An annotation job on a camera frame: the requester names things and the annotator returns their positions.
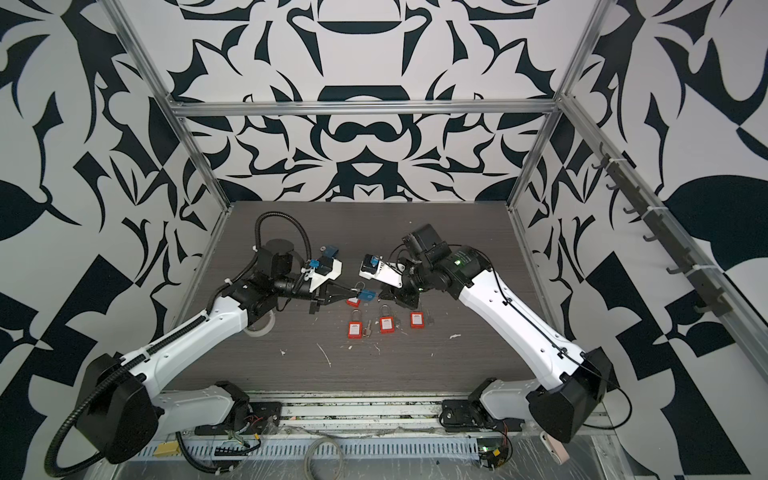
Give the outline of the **blue padlock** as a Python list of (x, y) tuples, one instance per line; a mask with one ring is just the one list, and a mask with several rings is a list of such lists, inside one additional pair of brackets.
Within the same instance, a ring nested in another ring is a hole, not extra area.
[(323, 246), (323, 255), (329, 258), (335, 258), (338, 255), (339, 249), (333, 245)]
[(377, 294), (374, 291), (363, 289), (358, 293), (357, 298), (363, 302), (370, 302), (373, 301), (376, 296)]

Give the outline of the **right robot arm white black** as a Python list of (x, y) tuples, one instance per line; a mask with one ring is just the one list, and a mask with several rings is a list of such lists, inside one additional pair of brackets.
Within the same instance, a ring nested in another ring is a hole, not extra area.
[(585, 351), (549, 326), (481, 250), (447, 243), (430, 224), (406, 235), (401, 246), (405, 258), (369, 255), (361, 275), (380, 282), (386, 299), (410, 310), (425, 292), (450, 295), (490, 325), (534, 375), (530, 384), (488, 379), (470, 395), (474, 415), (488, 427), (507, 419), (532, 421), (550, 438), (568, 443), (588, 426), (608, 391), (620, 388), (602, 349)]

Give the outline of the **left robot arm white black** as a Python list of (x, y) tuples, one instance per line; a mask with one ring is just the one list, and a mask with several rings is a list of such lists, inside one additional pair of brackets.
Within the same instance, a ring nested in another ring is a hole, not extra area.
[(231, 383), (171, 394), (166, 386), (224, 340), (267, 334), (293, 300), (307, 301), (316, 313), (361, 292), (339, 283), (342, 263), (335, 256), (313, 258), (306, 229), (287, 213), (256, 218), (253, 249), (246, 266), (193, 318), (142, 348), (88, 366), (77, 404), (45, 454), (48, 476), (67, 477), (101, 460), (125, 462), (158, 434), (227, 423), (244, 428), (249, 397)]

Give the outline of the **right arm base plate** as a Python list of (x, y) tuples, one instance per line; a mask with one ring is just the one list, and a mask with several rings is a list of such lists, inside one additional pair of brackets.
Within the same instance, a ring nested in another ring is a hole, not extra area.
[(494, 430), (521, 432), (525, 423), (520, 418), (493, 418), (479, 401), (448, 399), (441, 403), (438, 421), (447, 432)]

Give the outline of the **red padlock front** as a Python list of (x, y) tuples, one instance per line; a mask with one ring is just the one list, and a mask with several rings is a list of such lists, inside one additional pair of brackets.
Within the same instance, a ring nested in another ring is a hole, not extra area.
[(351, 318), (347, 327), (347, 337), (349, 339), (361, 339), (364, 335), (364, 326), (362, 322), (362, 312), (354, 309), (351, 312)]

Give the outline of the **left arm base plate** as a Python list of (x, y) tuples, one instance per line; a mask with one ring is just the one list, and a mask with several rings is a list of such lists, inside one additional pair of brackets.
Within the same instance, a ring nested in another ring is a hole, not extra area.
[(236, 402), (224, 420), (218, 424), (202, 425), (194, 429), (198, 436), (262, 434), (280, 424), (283, 404), (275, 401)]

